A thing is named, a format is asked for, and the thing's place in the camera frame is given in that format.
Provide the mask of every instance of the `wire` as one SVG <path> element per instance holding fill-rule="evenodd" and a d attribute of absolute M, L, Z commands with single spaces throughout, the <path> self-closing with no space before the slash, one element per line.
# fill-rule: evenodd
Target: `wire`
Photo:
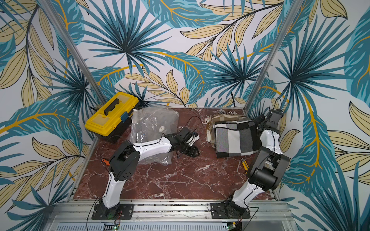
<path fill-rule="evenodd" d="M 89 212 L 89 215 L 87 215 L 87 218 L 86 218 L 86 230 L 89 231 L 88 227 L 87 227 L 87 222 L 89 221 L 89 216 L 90 216 L 90 213 L 91 213 L 91 210 L 93 209 L 93 207 L 95 206 L 95 203 L 96 203 L 96 200 L 98 199 L 99 197 L 95 198 L 95 201 L 94 203 L 92 204 L 91 206 L 91 209 L 90 209 L 90 212 Z"/>
<path fill-rule="evenodd" d="M 103 151 L 103 148 L 104 148 L 104 146 L 105 146 L 105 144 L 108 142 L 108 140 L 110 140 L 111 138 L 113 138 L 113 137 L 117 137 L 117 136 L 119 136 L 119 137 L 121 137 L 120 135 L 115 135 L 115 136 L 111 136 L 111 137 L 109 137 L 106 141 L 105 141 L 105 143 L 103 144 L 103 146 L 101 147 L 101 149 L 100 149 L 100 153 L 99 153 L 99 157 L 100 157 L 100 163 L 103 165 L 103 167 L 105 168 L 105 170 L 109 173 L 109 170 L 104 166 L 104 164 L 103 164 L 103 161 L 102 161 L 102 158 L 101 158 L 101 152 Z"/>
<path fill-rule="evenodd" d="M 247 226 L 249 225 L 250 221 L 254 218 L 254 215 L 255 215 L 255 214 L 258 212 L 258 210 L 259 210 L 259 207 L 251 207 L 251 206 L 249 206 L 249 208 L 257 208 L 257 210 L 255 211 L 255 213 L 253 214 L 253 216 L 251 216 L 251 217 L 250 217 L 250 220 L 248 221 L 247 225 L 244 227 L 244 229 L 243 229 L 242 231 L 244 231 L 244 230 L 247 228 Z"/>

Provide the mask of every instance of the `toolbox lid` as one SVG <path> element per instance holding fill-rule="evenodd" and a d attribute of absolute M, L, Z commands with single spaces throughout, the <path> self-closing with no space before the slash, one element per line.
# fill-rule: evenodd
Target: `toolbox lid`
<path fill-rule="evenodd" d="M 122 121 L 121 116 L 125 112 L 129 113 L 138 102 L 139 99 L 135 96 L 118 92 L 87 120 L 85 128 L 108 136 Z"/>

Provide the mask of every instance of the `vertical metal post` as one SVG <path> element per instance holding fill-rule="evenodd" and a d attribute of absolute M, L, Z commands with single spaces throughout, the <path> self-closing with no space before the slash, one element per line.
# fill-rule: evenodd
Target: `vertical metal post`
<path fill-rule="evenodd" d="M 298 13 L 298 10 L 301 7 L 302 3 L 303 3 L 303 0 L 294 0 L 292 5 L 290 6 L 289 11 L 286 14 L 285 19 L 284 19 L 284 21 L 283 21 L 283 23 L 280 27 L 280 32 L 278 33 L 278 35 L 275 38 L 274 44 L 272 45 L 271 50 L 267 55 L 266 61 L 263 65 L 263 67 L 261 68 L 261 71 L 260 71 L 260 73 L 257 77 L 257 80 L 256 80 L 256 82 L 255 82 L 255 84 L 252 88 L 252 91 L 251 91 L 251 93 L 250 93 L 250 95 L 247 99 L 247 102 L 245 103 L 245 106 L 244 106 L 244 109 L 243 109 L 245 115 L 250 110 L 250 108 L 252 106 L 252 103 L 253 103 L 255 97 L 257 96 L 259 88 L 261 87 L 262 82 L 263 82 L 263 80 L 264 80 L 264 78 L 267 74 L 267 70 L 271 66 L 273 58 L 275 57 L 275 55 L 279 51 L 279 48 L 280 48 L 281 44 L 283 43 L 284 38 L 285 38 L 286 34 L 288 33 L 288 31 L 290 29 L 290 26 L 293 23 L 293 20 L 296 17 L 296 15 Z"/>
<path fill-rule="evenodd" d="M 84 74 L 85 78 L 89 82 L 91 88 L 95 91 L 99 101 L 102 104 L 105 104 L 107 102 L 106 98 L 101 93 L 93 75 L 91 74 L 89 68 L 87 67 L 80 52 L 77 50 L 77 47 L 74 41 L 72 40 L 69 32 L 65 28 L 65 25 L 63 24 L 62 19 L 58 16 L 58 12 L 52 5 L 51 1 L 50 0 L 39 0 L 38 2 L 41 4 L 42 8 L 45 11 L 45 14 L 51 21 L 52 25 L 55 27 L 55 30 L 58 32 L 59 36 L 62 38 L 67 49 L 69 50 L 73 58 L 76 60 L 77 65 L 80 67 L 82 73 Z"/>

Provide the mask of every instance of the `clear plastic bag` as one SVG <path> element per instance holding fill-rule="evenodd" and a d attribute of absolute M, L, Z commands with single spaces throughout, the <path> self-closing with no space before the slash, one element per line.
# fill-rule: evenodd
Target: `clear plastic bag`
<path fill-rule="evenodd" d="M 179 113 L 169 108 L 143 108 L 134 111 L 132 115 L 132 125 L 130 142 L 143 143 L 161 138 L 165 135 L 177 131 Z M 173 152 L 160 153 L 143 160 L 138 164 L 160 163 L 164 166 L 171 164 Z"/>

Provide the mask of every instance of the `toolbox handle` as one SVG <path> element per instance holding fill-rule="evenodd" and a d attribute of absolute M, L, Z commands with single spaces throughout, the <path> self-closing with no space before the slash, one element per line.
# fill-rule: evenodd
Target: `toolbox handle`
<path fill-rule="evenodd" d="M 115 99 L 107 108 L 104 109 L 104 115 L 108 115 L 108 112 L 113 110 L 117 104 L 120 103 L 119 99 Z"/>

